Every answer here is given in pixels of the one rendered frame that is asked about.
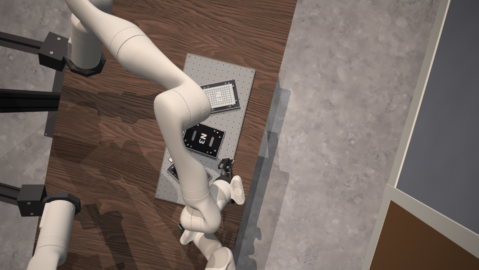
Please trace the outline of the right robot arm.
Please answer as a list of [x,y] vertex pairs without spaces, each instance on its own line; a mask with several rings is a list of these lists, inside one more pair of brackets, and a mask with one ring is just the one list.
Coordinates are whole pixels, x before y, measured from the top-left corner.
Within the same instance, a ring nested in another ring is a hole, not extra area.
[[[45,204],[36,250],[27,270],[57,270],[58,266],[64,264],[69,250],[75,210],[74,204],[65,200]],[[180,243],[186,245],[191,241],[208,260],[205,270],[236,270],[232,251],[222,247],[214,233],[185,229]]]

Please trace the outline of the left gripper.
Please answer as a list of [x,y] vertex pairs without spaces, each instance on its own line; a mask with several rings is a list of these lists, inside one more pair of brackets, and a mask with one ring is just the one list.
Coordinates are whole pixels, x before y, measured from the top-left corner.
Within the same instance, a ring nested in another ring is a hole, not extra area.
[[[233,163],[235,163],[235,161],[232,159],[230,160],[230,158],[222,159],[222,161],[218,165],[218,169],[221,169],[222,173],[220,177],[218,177],[216,180],[225,180],[226,182],[230,184],[232,181]],[[227,166],[229,166],[229,168],[227,168]],[[228,202],[228,204],[234,204],[234,203],[235,203],[234,199],[230,199],[230,201]]]

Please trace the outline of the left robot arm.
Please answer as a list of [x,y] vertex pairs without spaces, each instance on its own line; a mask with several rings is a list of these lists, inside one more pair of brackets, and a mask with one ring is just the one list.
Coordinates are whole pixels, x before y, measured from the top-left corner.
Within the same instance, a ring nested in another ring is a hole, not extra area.
[[245,194],[239,175],[230,184],[216,180],[209,187],[204,165],[184,143],[183,131],[210,117],[208,96],[138,26],[111,15],[113,0],[65,2],[72,12],[68,59],[77,67],[95,68],[104,44],[124,69],[167,89],[155,98],[154,111],[186,203],[180,223],[187,231],[215,233],[225,205],[230,199],[243,205]]

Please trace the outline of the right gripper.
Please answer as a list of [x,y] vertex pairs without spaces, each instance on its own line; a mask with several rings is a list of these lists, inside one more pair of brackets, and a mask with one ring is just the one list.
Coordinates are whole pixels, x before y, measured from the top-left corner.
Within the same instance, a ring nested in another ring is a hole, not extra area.
[[181,238],[181,236],[182,236],[182,234],[184,233],[185,229],[182,227],[181,224],[178,224],[178,226],[179,226],[179,229],[180,229],[180,232],[181,232],[181,234],[179,235],[179,238]]

